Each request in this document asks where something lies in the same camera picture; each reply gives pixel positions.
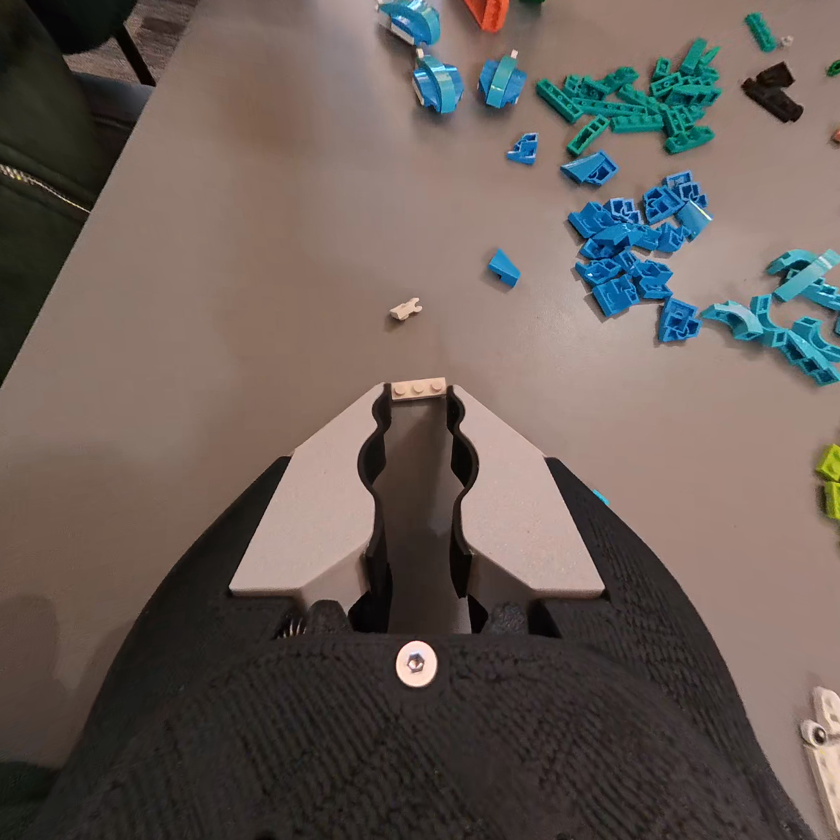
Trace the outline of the pile of turquoise lego arches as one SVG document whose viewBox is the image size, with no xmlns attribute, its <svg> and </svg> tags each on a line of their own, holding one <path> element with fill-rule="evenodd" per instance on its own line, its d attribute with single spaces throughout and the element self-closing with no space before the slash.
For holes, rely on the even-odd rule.
<svg viewBox="0 0 840 840">
<path fill-rule="evenodd" d="M 793 368 L 819 386 L 839 382 L 838 342 L 828 339 L 820 319 L 802 316 L 784 326 L 776 321 L 783 305 L 799 299 L 838 315 L 838 286 L 826 276 L 838 268 L 838 253 L 829 248 L 820 254 L 794 248 L 783 252 L 765 268 L 776 281 L 770 293 L 752 297 L 748 304 L 724 301 L 700 312 L 700 319 L 729 329 L 741 342 L 757 343 L 778 351 Z"/>
</svg>

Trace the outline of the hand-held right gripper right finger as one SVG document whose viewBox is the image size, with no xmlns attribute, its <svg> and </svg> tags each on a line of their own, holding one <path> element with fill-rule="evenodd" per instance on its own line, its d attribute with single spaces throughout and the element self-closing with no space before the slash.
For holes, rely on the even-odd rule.
<svg viewBox="0 0 840 840">
<path fill-rule="evenodd" d="M 449 571 L 470 631 L 480 633 L 506 603 L 527 611 L 547 600 L 601 597 L 605 584 L 546 455 L 458 385 L 447 389 L 446 424 L 461 485 Z"/>
</svg>

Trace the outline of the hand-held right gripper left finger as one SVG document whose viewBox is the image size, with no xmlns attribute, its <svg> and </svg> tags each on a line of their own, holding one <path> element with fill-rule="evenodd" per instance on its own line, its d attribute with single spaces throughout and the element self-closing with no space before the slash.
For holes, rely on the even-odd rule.
<svg viewBox="0 0 840 840">
<path fill-rule="evenodd" d="M 373 386 L 289 457 L 229 591 L 335 601 L 361 632 L 386 632 L 393 580 L 375 481 L 386 464 L 390 386 Z"/>
</svg>

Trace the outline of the orange lego brick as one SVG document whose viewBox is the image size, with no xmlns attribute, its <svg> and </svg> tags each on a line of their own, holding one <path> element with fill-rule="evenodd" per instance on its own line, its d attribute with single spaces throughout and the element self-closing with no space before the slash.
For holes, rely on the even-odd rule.
<svg viewBox="0 0 840 840">
<path fill-rule="evenodd" d="M 465 0 L 463 4 L 476 21 L 479 29 L 488 34 L 496 34 L 501 31 L 506 22 L 510 6 L 508 0 Z"/>
</svg>

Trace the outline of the blue lego wedge brick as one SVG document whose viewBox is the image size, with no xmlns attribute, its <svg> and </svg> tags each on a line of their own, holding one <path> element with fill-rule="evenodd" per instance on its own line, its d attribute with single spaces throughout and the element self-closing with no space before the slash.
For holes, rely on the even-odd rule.
<svg viewBox="0 0 840 840">
<path fill-rule="evenodd" d="M 611 181 L 619 171 L 619 165 L 603 150 L 577 157 L 560 167 L 560 172 L 575 184 L 594 187 Z"/>
</svg>

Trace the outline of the pile of white lego pieces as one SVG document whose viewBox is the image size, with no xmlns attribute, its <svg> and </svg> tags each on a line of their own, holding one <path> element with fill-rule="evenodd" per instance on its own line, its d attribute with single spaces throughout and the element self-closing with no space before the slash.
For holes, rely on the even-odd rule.
<svg viewBox="0 0 840 840">
<path fill-rule="evenodd" d="M 800 733 L 826 822 L 839 835 L 839 695 L 823 686 L 812 690 L 815 719 L 804 719 Z"/>
</svg>

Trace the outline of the blue curved lego assembly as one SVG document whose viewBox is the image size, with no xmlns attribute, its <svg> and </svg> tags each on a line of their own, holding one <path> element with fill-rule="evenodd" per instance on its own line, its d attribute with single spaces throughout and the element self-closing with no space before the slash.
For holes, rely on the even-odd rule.
<svg viewBox="0 0 840 840">
<path fill-rule="evenodd" d="M 428 2 L 377 2 L 376 12 L 380 25 L 410 46 L 433 46 L 440 39 L 439 12 Z"/>
<path fill-rule="evenodd" d="M 420 47 L 415 50 L 412 84 L 421 107 L 440 115 L 454 112 L 464 93 L 459 70 Z"/>
<path fill-rule="evenodd" d="M 502 110 L 518 103 L 527 78 L 527 73 L 519 67 L 518 51 L 512 49 L 500 59 L 485 63 L 479 74 L 478 90 L 487 107 Z"/>
</svg>

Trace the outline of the person's dark green jacket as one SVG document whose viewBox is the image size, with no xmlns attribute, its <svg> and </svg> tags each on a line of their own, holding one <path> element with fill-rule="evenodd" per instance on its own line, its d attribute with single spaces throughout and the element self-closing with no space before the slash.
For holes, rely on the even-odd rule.
<svg viewBox="0 0 840 840">
<path fill-rule="evenodd" d="M 1 379 L 149 100 L 66 57 L 128 34 L 136 2 L 1 2 Z"/>
</svg>

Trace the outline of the pile of blue lego bricks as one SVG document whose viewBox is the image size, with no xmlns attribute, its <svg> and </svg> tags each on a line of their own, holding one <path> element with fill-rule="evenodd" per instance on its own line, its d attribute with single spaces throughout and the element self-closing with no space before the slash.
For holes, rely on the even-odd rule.
<svg viewBox="0 0 840 840">
<path fill-rule="evenodd" d="M 588 202 L 568 216 L 582 240 L 574 272 L 604 319 L 654 302 L 656 340 L 684 343 L 700 331 L 699 310 L 675 297 L 674 272 L 665 259 L 696 240 L 712 219 L 707 195 L 691 171 L 666 175 L 644 192 L 640 204 L 624 197 Z"/>
</svg>

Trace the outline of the black chair leg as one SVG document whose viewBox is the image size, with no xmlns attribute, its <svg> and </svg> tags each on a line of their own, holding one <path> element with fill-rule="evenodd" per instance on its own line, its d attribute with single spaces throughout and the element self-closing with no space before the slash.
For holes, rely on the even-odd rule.
<svg viewBox="0 0 840 840">
<path fill-rule="evenodd" d="M 129 63 L 133 74 L 140 84 L 154 88 L 156 80 L 142 57 L 125 23 L 121 23 L 113 33 L 113 38 Z"/>
</svg>

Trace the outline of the pile of lime green bricks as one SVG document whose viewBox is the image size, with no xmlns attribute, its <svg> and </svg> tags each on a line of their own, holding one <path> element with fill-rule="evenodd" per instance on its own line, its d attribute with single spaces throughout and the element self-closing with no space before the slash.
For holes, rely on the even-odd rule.
<svg viewBox="0 0 840 840">
<path fill-rule="evenodd" d="M 830 444 L 815 467 L 823 479 L 822 504 L 826 515 L 839 521 L 839 445 Z"/>
</svg>

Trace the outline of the single teal lego plate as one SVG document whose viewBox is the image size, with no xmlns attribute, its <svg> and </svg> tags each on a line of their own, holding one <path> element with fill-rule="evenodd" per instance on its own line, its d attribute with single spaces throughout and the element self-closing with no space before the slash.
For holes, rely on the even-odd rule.
<svg viewBox="0 0 840 840">
<path fill-rule="evenodd" d="M 774 36 L 770 25 L 760 12 L 749 13 L 743 19 L 757 47 L 763 53 L 771 53 L 778 48 L 778 39 Z"/>
</svg>

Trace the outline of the pile of teal lego plates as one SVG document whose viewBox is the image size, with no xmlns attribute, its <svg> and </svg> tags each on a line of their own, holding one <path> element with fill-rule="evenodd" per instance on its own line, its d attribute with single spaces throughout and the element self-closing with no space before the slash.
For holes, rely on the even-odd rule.
<svg viewBox="0 0 840 840">
<path fill-rule="evenodd" d="M 568 75 L 561 84 L 543 78 L 535 91 L 556 115 L 578 128 L 566 145 L 573 159 L 608 132 L 657 133 L 667 154 L 683 154 L 716 138 L 705 120 L 721 96 L 715 65 L 719 50 L 698 38 L 678 60 L 657 58 L 644 86 L 634 67 L 620 66 L 602 78 Z"/>
</svg>

